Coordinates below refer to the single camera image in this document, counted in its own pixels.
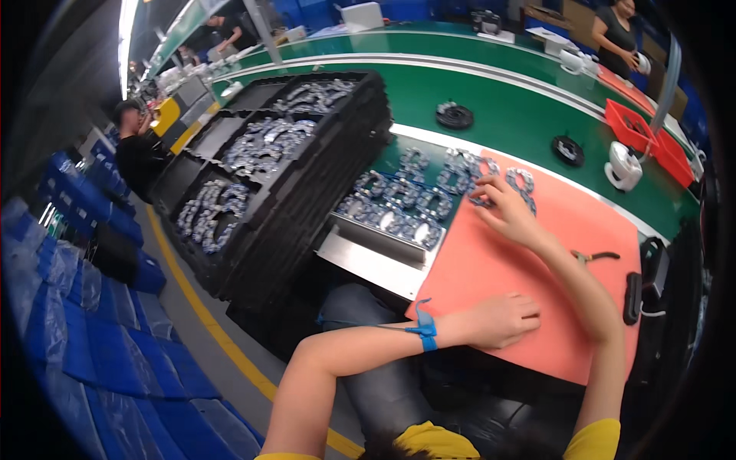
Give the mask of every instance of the yellow floor line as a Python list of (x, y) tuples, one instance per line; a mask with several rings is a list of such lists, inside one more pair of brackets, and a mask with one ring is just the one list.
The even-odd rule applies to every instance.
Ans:
[[(194, 312), (197, 313), (199, 320), (202, 321), (202, 324), (204, 324), (207, 330), (210, 331), (212, 337), (217, 341), (217, 344), (219, 344), (223, 351), (225, 351), (227, 356), (229, 356), (238, 369), (243, 372), (243, 375), (245, 375), (245, 377), (250, 380), (250, 382), (255, 385), (255, 387), (258, 388), (265, 397), (269, 398), (270, 401), (273, 401), (274, 395), (276, 394), (276, 385), (263, 375), (255, 364), (253, 364), (251, 360), (243, 354), (240, 347), (233, 342), (214, 316), (212, 316), (207, 307), (205, 307), (197, 293), (194, 292), (194, 288), (191, 287), (191, 284), (184, 275), (184, 272), (182, 272), (181, 267), (179, 267), (177, 259), (171, 251), (171, 246), (169, 246), (169, 242), (163, 234), (161, 225), (159, 224), (158, 218), (154, 214), (151, 205), (146, 205), (146, 212), (148, 213), (148, 220), (150, 220), (151, 226), (153, 227), (153, 233), (156, 235), (156, 240), (161, 248), (163, 258), (166, 259), (166, 263), (169, 265), (171, 273), (174, 274), (174, 278), (184, 292), (184, 295), (189, 301), (191, 307), (194, 309)], [(327, 434), (327, 444), (331, 448), (352, 459), (357, 459), (363, 453), (363, 448), (361, 446), (350, 441), (348, 438), (342, 436), (332, 428), (329, 429)]]

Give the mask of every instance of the red plastic bin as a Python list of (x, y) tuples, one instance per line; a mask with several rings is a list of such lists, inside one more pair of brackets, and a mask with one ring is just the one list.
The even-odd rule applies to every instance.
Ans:
[(657, 147), (652, 147), (650, 153), (680, 185), (688, 187), (695, 180), (695, 175), (690, 168), (690, 163), (687, 161), (682, 146), (664, 129), (657, 133), (657, 143)]
[[(647, 136), (643, 136), (637, 131), (629, 129), (623, 119), (624, 116), (628, 118), (634, 126), (636, 126), (638, 121)], [(619, 142), (626, 146), (632, 146), (639, 152), (644, 152), (647, 144), (649, 143), (651, 143), (652, 149), (659, 146), (657, 139), (649, 129), (649, 124), (641, 115), (617, 102), (613, 102), (611, 99), (606, 99), (606, 120), (611, 126), (614, 134), (616, 134), (616, 138)]]

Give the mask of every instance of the black round part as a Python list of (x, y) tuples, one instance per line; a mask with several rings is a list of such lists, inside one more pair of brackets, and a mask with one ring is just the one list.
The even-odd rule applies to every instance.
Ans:
[(442, 126), (451, 130), (465, 130), (473, 125), (473, 112), (461, 105), (447, 107), (444, 113), (437, 111), (435, 115)]
[(571, 166), (580, 167), (585, 164), (583, 149), (566, 135), (558, 135), (552, 139), (552, 153)]

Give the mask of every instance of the right hand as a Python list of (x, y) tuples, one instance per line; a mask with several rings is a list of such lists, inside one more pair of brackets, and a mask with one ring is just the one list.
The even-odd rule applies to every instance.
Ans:
[(621, 58), (631, 70), (637, 70), (639, 68), (639, 56), (636, 51), (623, 52), (621, 53)]
[(501, 176), (483, 176), (475, 184), (478, 188), (471, 194), (471, 198), (486, 195), (496, 204), (500, 217), (495, 216), (485, 206), (475, 206), (475, 214), (508, 240), (534, 249), (550, 238), (548, 233), (531, 213), (521, 195), (518, 194)]
[(539, 305), (518, 292), (494, 296), (456, 314), (460, 343), (482, 350), (501, 349), (539, 329)]

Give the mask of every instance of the blue wrist strap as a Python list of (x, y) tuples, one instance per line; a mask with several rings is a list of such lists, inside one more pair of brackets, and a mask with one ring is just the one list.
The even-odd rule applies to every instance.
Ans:
[(429, 299), (419, 300), (415, 304), (414, 307), (417, 310), (417, 326), (415, 328), (392, 328), (391, 326), (365, 325), (359, 322), (340, 321), (338, 319), (324, 319), (322, 318), (321, 311), (319, 312), (319, 315), (317, 315), (316, 323), (318, 325), (321, 325), (325, 322), (338, 322), (340, 324), (351, 325), (351, 326), (370, 326), (372, 328), (403, 330), (405, 332), (419, 334), (419, 337), (422, 339), (422, 347), (424, 348), (425, 352), (434, 351), (437, 349), (437, 342), (434, 341), (434, 336), (437, 335), (437, 328), (434, 325), (434, 318), (432, 318), (432, 315), (430, 315), (426, 311), (422, 311), (419, 309), (420, 304), (429, 302), (430, 300), (432, 299), (429, 298)]

